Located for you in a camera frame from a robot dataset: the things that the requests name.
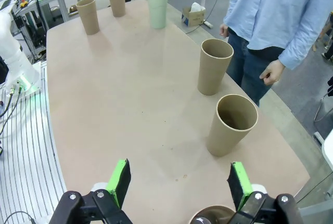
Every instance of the light blue dress shirt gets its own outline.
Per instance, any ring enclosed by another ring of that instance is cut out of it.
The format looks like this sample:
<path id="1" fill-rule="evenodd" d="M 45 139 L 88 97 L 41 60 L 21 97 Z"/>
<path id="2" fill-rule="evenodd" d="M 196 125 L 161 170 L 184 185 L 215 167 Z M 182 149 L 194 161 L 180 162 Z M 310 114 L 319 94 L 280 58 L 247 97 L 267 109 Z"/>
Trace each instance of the light blue dress shirt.
<path id="1" fill-rule="evenodd" d="M 249 49 L 285 49 L 279 60 L 294 69 L 308 54 L 332 9 L 333 0 L 230 0 L 224 23 L 249 41 Z"/>

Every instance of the person's right hand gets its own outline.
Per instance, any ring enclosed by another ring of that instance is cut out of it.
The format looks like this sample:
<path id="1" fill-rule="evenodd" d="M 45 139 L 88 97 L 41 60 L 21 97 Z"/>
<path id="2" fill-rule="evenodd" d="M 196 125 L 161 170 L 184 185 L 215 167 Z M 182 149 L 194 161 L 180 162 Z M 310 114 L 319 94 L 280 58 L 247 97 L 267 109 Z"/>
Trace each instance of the person's right hand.
<path id="1" fill-rule="evenodd" d="M 226 24 L 220 25 L 220 36 L 224 38 L 229 36 L 228 26 Z"/>

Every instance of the mint green cup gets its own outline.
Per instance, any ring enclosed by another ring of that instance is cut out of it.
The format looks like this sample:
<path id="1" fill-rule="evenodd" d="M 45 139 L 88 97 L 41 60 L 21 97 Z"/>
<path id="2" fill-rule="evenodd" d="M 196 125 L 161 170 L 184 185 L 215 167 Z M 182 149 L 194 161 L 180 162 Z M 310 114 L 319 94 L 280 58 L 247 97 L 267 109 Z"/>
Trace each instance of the mint green cup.
<path id="1" fill-rule="evenodd" d="M 150 25 L 154 29 L 165 28 L 168 0 L 148 0 Z"/>

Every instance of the aluminum platform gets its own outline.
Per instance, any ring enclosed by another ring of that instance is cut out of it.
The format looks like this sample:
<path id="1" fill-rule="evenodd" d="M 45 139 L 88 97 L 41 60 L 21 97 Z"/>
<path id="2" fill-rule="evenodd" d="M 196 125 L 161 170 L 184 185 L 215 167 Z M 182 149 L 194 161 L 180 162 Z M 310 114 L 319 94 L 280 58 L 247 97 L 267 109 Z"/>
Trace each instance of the aluminum platform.
<path id="1" fill-rule="evenodd" d="M 46 61 L 41 65 L 42 89 L 18 101 L 0 136 L 0 224 L 18 210 L 35 219 L 51 215 L 66 192 L 50 123 Z M 0 87 L 4 105 L 8 100 Z M 11 113 L 0 119 L 0 130 Z M 13 215 L 8 223 L 28 221 L 25 214 Z"/>

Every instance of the cardboard box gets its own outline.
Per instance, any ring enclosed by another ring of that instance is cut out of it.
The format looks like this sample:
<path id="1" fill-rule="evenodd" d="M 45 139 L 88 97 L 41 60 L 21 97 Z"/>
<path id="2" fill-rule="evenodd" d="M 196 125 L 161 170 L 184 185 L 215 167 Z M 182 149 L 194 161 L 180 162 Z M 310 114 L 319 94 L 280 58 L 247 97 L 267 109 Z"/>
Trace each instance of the cardboard box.
<path id="1" fill-rule="evenodd" d="M 203 24 L 204 13 L 206 12 L 206 10 L 202 10 L 200 12 L 190 11 L 190 7 L 183 8 L 182 21 L 185 23 L 185 25 L 187 25 L 188 27 L 193 27 L 195 25 Z"/>

